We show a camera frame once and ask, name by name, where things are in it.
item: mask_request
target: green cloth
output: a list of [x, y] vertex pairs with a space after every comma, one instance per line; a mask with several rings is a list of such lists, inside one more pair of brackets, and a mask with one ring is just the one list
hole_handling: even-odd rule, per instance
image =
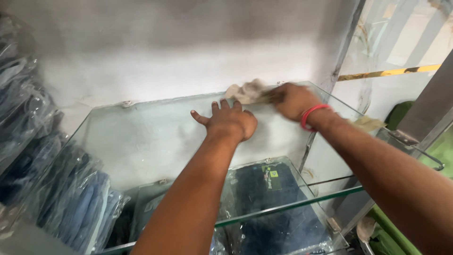
[[[453, 128], [443, 132], [426, 152], [445, 164], [445, 168], [440, 171], [443, 175], [453, 178]], [[434, 162], [425, 155], [422, 155], [419, 160], [429, 167], [435, 166]]]
[[375, 255], [405, 255], [400, 246], [379, 225], [376, 225], [371, 236], [370, 246]]
[[396, 226], [390, 221], [387, 215], [379, 208], [379, 206], [374, 205], [371, 211], [368, 213], [381, 227], [380, 229], [384, 230], [386, 235], [382, 231], [375, 232], [376, 235], [380, 235], [381, 239], [379, 248], [385, 255], [421, 255], [419, 250], [396, 228]]
[[409, 111], [409, 109], [412, 107], [415, 101], [406, 101], [399, 103], [393, 107], [393, 109], [390, 111], [389, 115], [386, 118], [385, 123], [387, 123], [387, 128], [390, 131], [396, 130], [396, 127], [398, 124], [401, 122], [401, 120], [404, 118], [406, 113]]

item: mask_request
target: red wristband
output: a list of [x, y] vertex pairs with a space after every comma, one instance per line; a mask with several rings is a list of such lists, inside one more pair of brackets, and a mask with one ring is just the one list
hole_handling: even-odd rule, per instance
[[307, 117], [308, 115], [316, 110], [316, 109], [320, 109], [320, 108], [329, 108], [329, 109], [332, 109], [330, 107], [330, 105], [328, 104], [318, 104], [318, 105], [315, 105], [313, 107], [311, 107], [310, 109], [308, 109], [306, 112], [304, 112], [302, 114], [302, 118], [300, 119], [300, 126], [304, 129], [304, 130], [307, 130], [307, 131], [310, 131], [310, 132], [316, 132], [316, 129], [314, 128], [307, 128], [306, 125], [307, 125]]

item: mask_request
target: clothing tag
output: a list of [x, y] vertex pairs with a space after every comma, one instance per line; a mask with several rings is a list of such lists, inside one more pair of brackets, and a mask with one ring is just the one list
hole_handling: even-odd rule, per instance
[[266, 182], [266, 189], [268, 191], [277, 191], [282, 189], [279, 174], [276, 170], [271, 169], [272, 166], [262, 166], [264, 172], [264, 181]]

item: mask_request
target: metal frame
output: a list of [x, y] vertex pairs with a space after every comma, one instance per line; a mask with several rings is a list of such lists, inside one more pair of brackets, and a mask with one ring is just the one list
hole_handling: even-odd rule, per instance
[[453, 51], [428, 82], [392, 134], [427, 149], [453, 122]]

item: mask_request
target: finger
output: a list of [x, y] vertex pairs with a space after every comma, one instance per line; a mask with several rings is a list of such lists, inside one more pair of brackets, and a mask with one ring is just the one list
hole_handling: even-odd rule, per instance
[[253, 116], [253, 113], [251, 111], [249, 111], [249, 110], [244, 110], [244, 112], [247, 113], [250, 116]]
[[212, 107], [212, 113], [219, 110], [219, 104], [217, 104], [217, 101], [212, 102], [211, 107]]
[[238, 100], [235, 100], [233, 103], [233, 109], [240, 109], [242, 111], [242, 104]]
[[198, 114], [197, 112], [195, 112], [194, 110], [190, 111], [190, 115], [192, 115], [192, 117], [200, 124], [202, 125], [206, 125], [207, 122], [209, 121], [209, 118], [207, 117], [204, 117], [204, 116], [201, 116], [200, 114]]
[[229, 109], [230, 105], [228, 104], [226, 99], [222, 98], [222, 99], [220, 99], [220, 107], [222, 109]]

